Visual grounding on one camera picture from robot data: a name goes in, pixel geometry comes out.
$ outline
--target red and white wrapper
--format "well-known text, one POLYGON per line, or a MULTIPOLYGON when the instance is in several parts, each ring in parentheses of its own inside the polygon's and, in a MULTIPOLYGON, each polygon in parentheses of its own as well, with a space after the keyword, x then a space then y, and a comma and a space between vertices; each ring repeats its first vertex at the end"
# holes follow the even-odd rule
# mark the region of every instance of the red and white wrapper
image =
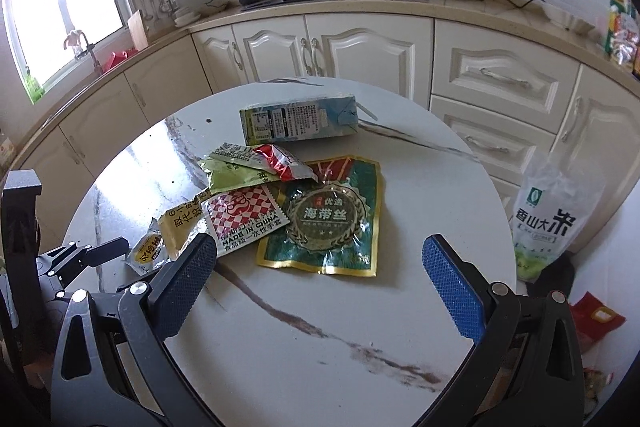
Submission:
POLYGON ((293 156, 290 152, 273 144, 260 145, 254 148, 255 152, 267 158, 268 165, 276 171, 276 174, 284 182, 311 178, 318 181, 313 169, 293 156))
POLYGON ((202 204, 218 257, 258 241, 289 223, 264 185, 217 194, 202 204))

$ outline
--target window frame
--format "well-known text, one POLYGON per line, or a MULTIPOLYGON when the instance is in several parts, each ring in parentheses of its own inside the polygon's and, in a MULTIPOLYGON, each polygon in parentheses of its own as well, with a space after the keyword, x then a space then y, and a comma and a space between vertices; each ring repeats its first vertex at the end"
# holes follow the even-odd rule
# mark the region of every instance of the window frame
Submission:
MULTIPOLYGON (((105 36, 100 41, 94 42, 95 54, 100 54, 100 52, 104 51, 105 49, 108 50, 111 44, 113 44, 115 41, 119 41, 129 31, 126 23, 129 17, 132 15, 129 1, 114 0, 114 3, 116 6, 116 10, 118 11, 120 23, 122 24, 122 26, 113 33, 105 36)), ((14 63, 18 70, 18 74, 20 74, 20 78, 24 83, 27 75, 27 61, 24 57, 24 52, 22 51, 22 47, 20 45, 20 36, 18 35, 18 29, 15 25, 14 16, 10 7, 11 0, 2 0, 2 13, 4 14, 4 22, 9 41, 9 47, 14 57, 14 63)), ((57 84, 62 78, 66 77, 75 69, 82 68, 88 62, 92 63, 92 58, 88 55, 85 55, 80 59, 76 58, 66 63, 43 84, 41 84, 42 89, 44 90, 44 96, 47 94, 47 91, 49 91, 49 89, 57 84)), ((81 82, 82 80, 84 80, 84 78, 85 77, 79 78, 78 82, 81 82)))

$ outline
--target drawer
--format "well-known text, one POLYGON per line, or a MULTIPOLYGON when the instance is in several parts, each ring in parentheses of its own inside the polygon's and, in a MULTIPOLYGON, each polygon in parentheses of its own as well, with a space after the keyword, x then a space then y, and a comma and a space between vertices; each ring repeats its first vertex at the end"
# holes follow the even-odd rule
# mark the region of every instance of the drawer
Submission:
POLYGON ((555 136, 473 105, 431 97, 431 112, 471 148, 490 176, 520 185, 533 153, 548 153, 555 136))
POLYGON ((558 133, 580 64, 510 35, 436 21, 433 94, 558 133))
POLYGON ((491 178, 491 181, 494 182, 495 190, 498 191, 498 196, 500 196, 500 201, 504 207, 504 212, 507 214, 507 220, 511 219, 511 216, 513 216, 513 203, 515 203, 516 197, 518 197, 520 187, 513 183, 494 178, 493 176, 489 177, 491 178))

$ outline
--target beige countertop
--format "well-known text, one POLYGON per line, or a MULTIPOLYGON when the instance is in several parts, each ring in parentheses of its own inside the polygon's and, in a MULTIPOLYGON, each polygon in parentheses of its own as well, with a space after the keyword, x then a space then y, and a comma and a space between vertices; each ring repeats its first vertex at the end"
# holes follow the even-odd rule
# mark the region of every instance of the beige countertop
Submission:
POLYGON ((46 120, 33 129, 31 138, 21 148, 12 168, 20 166, 44 137, 96 90, 135 63, 180 38, 210 28, 239 22, 291 15, 336 12, 370 12, 432 17, 504 32, 568 55, 612 78, 633 95, 640 98, 640 82, 632 74, 613 64, 606 57, 604 51, 593 41, 555 26, 537 11, 513 9, 498 2, 473 0, 325 0, 272 6, 245 12, 240 11, 239 7, 233 7, 164 36, 97 80, 87 81, 87 85, 82 87, 77 94, 71 99, 63 101, 59 108, 52 111, 46 120))

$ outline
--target white marble table top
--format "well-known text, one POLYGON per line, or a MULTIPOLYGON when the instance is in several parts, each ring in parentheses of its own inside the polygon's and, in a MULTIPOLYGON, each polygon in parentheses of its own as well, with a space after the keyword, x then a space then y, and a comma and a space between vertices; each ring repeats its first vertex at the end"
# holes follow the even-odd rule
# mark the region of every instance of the white marble table top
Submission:
MULTIPOLYGON (((430 112, 366 84, 316 77, 305 82, 236 87, 156 124, 98 177, 65 241, 97 245, 124 236, 134 245, 152 217, 205 187, 195 158, 223 141, 244 143, 240 108, 353 93, 378 125, 424 146, 361 129, 350 137, 287 147, 303 160, 351 153, 380 163, 377 277, 260 267, 256 244, 249 245, 218 262, 207 291, 166 344, 227 427, 409 426, 472 345, 458 334, 422 267, 423 241, 441 233, 489 282, 515 288, 510 228, 484 168, 430 112)), ((363 112, 360 118, 371 121, 363 112)), ((101 272, 85 270, 70 289, 113 291, 136 276, 121 259, 101 272)), ((127 370, 149 404, 140 375, 129 363, 127 370)))

